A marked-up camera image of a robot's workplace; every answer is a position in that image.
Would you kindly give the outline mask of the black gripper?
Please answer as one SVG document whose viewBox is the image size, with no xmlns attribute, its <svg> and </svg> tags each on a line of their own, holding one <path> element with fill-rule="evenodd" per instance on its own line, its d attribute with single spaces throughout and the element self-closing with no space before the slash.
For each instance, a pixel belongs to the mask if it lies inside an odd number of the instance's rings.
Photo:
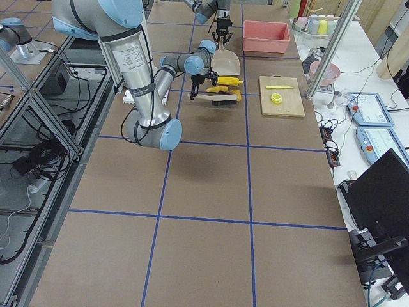
<svg viewBox="0 0 409 307">
<path fill-rule="evenodd" d="M 217 85 L 217 79 L 219 75 L 213 70 L 207 71 L 205 74 L 196 74 L 191 76 L 192 86 L 190 91 L 190 100 L 194 100 L 197 97 L 199 92 L 199 87 L 205 82 L 206 79 L 209 79 L 213 86 Z"/>
<path fill-rule="evenodd" d="M 228 43 L 232 37 L 232 33 L 229 32 L 229 28 L 233 25 L 232 21 L 228 17 L 218 17 L 217 26 L 215 32 L 212 32 L 213 40 L 219 43 L 220 36 L 224 37 L 224 43 Z"/>
</svg>

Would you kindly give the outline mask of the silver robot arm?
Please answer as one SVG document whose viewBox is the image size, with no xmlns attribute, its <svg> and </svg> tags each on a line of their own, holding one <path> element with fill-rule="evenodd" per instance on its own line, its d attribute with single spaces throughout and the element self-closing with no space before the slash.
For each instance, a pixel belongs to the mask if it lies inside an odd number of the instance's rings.
<svg viewBox="0 0 409 307">
<path fill-rule="evenodd" d="M 182 136 L 181 122 L 173 118 L 162 99 L 176 74 L 190 74 L 190 96 L 197 95 L 205 79 L 217 80 L 211 62 L 216 44 L 201 41 L 192 54 L 166 56 L 154 72 L 147 32 L 143 29 L 142 1 L 53 1 L 54 28 L 68 36 L 100 40 L 109 46 L 110 57 L 135 102 L 125 118 L 130 142 L 139 146 L 173 150 Z"/>
<path fill-rule="evenodd" d="M 228 43 L 232 33 L 229 28 L 233 25 L 230 17 L 230 4 L 228 0 L 203 1 L 184 0 L 183 1 L 195 14 L 200 24 L 206 23 L 212 16 L 216 17 L 216 30 L 212 33 L 213 40 L 218 44 Z"/>
</svg>

